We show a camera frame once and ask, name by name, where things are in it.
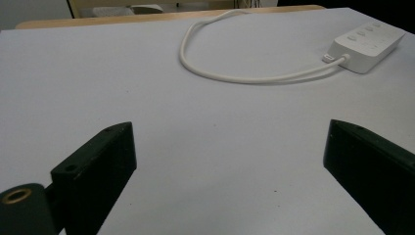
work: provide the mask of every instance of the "chair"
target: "chair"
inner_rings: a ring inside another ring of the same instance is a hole
[[[130,16],[163,12],[159,5],[143,5],[143,0],[67,0],[67,3],[74,19],[82,18],[81,12],[83,9],[92,9],[92,17]]]

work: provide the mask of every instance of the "white cable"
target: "white cable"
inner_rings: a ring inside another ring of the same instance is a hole
[[[338,66],[341,63],[345,63],[349,60],[350,55],[348,54],[344,54],[341,57],[339,57],[336,61],[324,65],[322,67],[318,67],[318,68],[314,68],[314,69],[310,69],[310,70],[304,70],[304,71],[299,71],[299,72],[295,72],[295,73],[290,73],[290,74],[285,74],[285,75],[278,75],[278,76],[269,76],[269,77],[238,77],[238,76],[230,76],[230,75],[222,75],[222,74],[217,74],[217,73],[211,73],[208,71],[204,71],[204,70],[200,70],[194,66],[192,66],[185,57],[185,51],[186,51],[186,47],[187,47],[187,42],[189,41],[189,37],[192,34],[193,30],[201,25],[205,25],[205,24],[211,24],[217,21],[220,21],[222,19],[231,17],[233,15],[236,14],[249,14],[249,11],[245,11],[242,9],[234,9],[234,10],[230,10],[228,12],[225,12],[222,15],[219,15],[215,18],[209,19],[209,20],[204,20],[204,21],[200,21],[200,22],[196,22],[193,23],[189,29],[187,30],[181,46],[180,46],[180,62],[181,64],[188,70],[191,71],[192,73],[195,73],[197,75],[206,77],[206,78],[210,78],[210,79],[214,79],[214,80],[219,80],[219,81],[225,81],[225,82],[233,82],[233,83],[244,83],[244,84],[264,84],[264,83],[276,83],[276,82],[280,82],[280,81],[287,81],[289,79],[294,79],[294,78],[299,78],[302,76],[306,76],[312,73],[316,73],[319,71],[325,71],[329,68]]]

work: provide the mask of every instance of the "white tabletop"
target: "white tabletop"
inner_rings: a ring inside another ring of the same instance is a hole
[[[2,31],[0,191],[49,185],[88,139],[132,121],[138,169],[99,234],[383,234],[324,168],[324,148],[340,119],[415,153],[414,35],[367,74],[242,85],[180,65],[198,20]],[[238,16],[198,31],[188,58],[233,75],[309,69],[371,20],[347,8]]]

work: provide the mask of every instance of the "black bracket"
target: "black bracket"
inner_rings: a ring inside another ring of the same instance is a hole
[[[97,234],[136,169],[131,122],[110,126],[52,169],[52,184],[0,194],[0,234]]]
[[[366,128],[332,120],[324,166],[385,234],[415,234],[415,155]]]

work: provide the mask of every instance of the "screw hole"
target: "screw hole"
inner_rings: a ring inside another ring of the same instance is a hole
[[[28,196],[30,196],[31,190],[27,188],[17,189],[13,192],[8,193],[2,199],[3,204],[14,204],[23,201]]]
[[[76,165],[75,164],[70,164],[67,167],[65,167],[66,171],[73,171],[76,169]]]

